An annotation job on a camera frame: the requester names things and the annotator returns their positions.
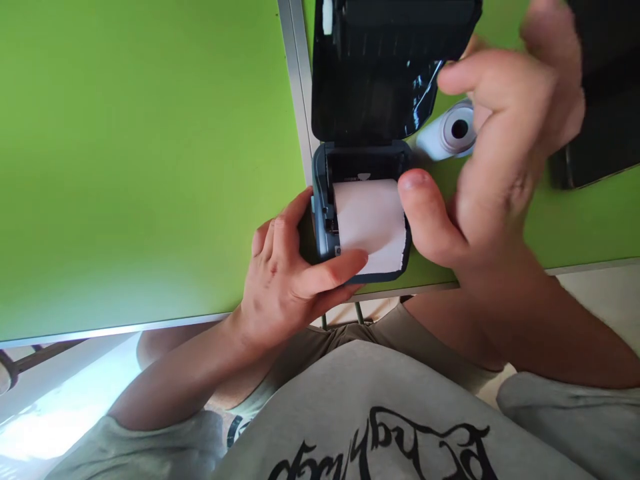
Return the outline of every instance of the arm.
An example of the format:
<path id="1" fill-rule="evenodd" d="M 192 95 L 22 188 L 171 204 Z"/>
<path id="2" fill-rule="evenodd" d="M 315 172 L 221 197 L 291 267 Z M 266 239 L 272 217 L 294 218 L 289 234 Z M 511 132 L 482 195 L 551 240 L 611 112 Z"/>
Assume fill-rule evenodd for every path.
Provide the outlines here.
<path id="1" fill-rule="evenodd" d="M 354 294 L 359 285 L 341 285 L 364 267 L 366 252 L 344 252 L 315 266 L 298 253 L 297 226 L 310 198 L 306 189 L 256 231 L 241 305 L 142 372 L 116 400 L 110 417 L 137 431 L 192 417 L 217 388 L 258 364 L 272 364 L 296 332 Z"/>
<path id="2" fill-rule="evenodd" d="M 142 372 L 108 412 L 128 430 L 158 430 L 202 410 L 218 385 L 270 357 L 241 330 L 238 310 Z"/>
<path id="3" fill-rule="evenodd" d="M 490 269 L 458 270 L 487 312 L 480 327 L 519 371 L 606 389 L 640 386 L 640 359 L 604 322 L 547 276 L 526 248 Z"/>
<path id="4" fill-rule="evenodd" d="M 454 270 L 482 310 L 484 336 L 516 368 L 565 383 L 638 386 L 640 360 L 545 274 L 523 240 L 545 160 L 578 134 L 585 100 L 568 6 L 532 0 L 521 34 L 528 55 L 475 41 L 442 70 L 444 93 L 473 99 L 478 138 L 448 205 L 426 172 L 400 178 L 413 241 Z"/>

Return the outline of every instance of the gray shirt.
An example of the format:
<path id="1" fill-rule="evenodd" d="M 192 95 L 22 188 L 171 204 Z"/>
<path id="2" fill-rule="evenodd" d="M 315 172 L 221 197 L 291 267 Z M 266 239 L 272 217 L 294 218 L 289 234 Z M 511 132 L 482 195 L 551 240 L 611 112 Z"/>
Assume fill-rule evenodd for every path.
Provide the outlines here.
<path id="1" fill-rule="evenodd" d="M 640 477 L 640 389 L 519 373 L 498 403 L 503 413 L 401 353 L 355 341 L 280 389 L 224 457 L 213 413 L 156 432 L 106 417 L 48 479 Z"/>

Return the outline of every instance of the table edge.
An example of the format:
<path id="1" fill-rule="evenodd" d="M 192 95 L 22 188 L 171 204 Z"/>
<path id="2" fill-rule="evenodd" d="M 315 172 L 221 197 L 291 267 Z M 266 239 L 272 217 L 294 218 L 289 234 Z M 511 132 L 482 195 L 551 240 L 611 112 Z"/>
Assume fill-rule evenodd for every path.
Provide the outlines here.
<path id="1" fill-rule="evenodd" d="M 594 270 L 605 270 L 616 267 L 627 267 L 630 265 L 640 265 L 640 257 L 612 260 L 598 263 L 588 263 L 585 265 L 575 265 L 572 267 L 560 267 L 554 269 L 547 269 L 546 272 L 552 276 L 566 275 L 568 273 L 583 273 Z M 426 293 L 430 291 L 450 290 L 457 288 L 456 282 L 439 283 L 436 285 L 424 285 L 421 287 L 410 287 L 405 289 L 387 290 L 375 293 L 363 293 L 360 295 L 354 295 L 345 303 L 352 303 L 356 301 L 377 300 L 392 297 L 401 297 L 403 295 L 417 295 L 418 293 Z M 118 335 L 120 333 L 132 333 L 146 330 L 156 330 L 172 327 L 184 327 L 186 325 L 196 325 L 199 323 L 208 323 L 224 320 L 229 316 L 231 312 L 217 313 L 213 315 L 200 315 L 197 317 L 184 317 L 171 320 L 160 320 L 149 323 L 136 323 L 133 325 L 123 325 L 120 327 L 108 327 L 97 330 L 84 330 L 69 333 L 57 333 L 53 335 L 43 335 L 40 337 L 27 337 L 15 340 L 0 341 L 0 349 L 8 349 L 14 347 L 24 347 L 28 345 L 38 345 L 41 343 L 55 343 L 68 340 L 79 340 L 95 337 L 104 337 L 106 335 Z"/>

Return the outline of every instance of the shorts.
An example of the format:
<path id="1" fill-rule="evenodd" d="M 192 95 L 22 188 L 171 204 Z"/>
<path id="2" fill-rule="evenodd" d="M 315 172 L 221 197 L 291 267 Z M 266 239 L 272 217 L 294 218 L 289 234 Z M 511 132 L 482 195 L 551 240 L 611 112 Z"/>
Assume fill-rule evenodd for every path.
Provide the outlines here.
<path id="1" fill-rule="evenodd" d="M 252 394 L 229 412 L 253 418 L 286 382 L 354 340 L 404 353 L 474 394 L 500 373 L 485 370 L 444 345 L 399 304 L 372 325 L 348 324 L 331 331 L 308 327 L 296 334 Z"/>

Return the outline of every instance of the black printer lid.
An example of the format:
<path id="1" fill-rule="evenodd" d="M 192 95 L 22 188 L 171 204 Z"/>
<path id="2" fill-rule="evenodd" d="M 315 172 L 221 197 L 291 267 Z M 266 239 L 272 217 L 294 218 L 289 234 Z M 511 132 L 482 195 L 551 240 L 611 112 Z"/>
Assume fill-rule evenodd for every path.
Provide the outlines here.
<path id="1" fill-rule="evenodd" d="M 316 0 L 316 138 L 383 145 L 418 131 L 438 71 L 460 58 L 481 13 L 482 0 Z"/>

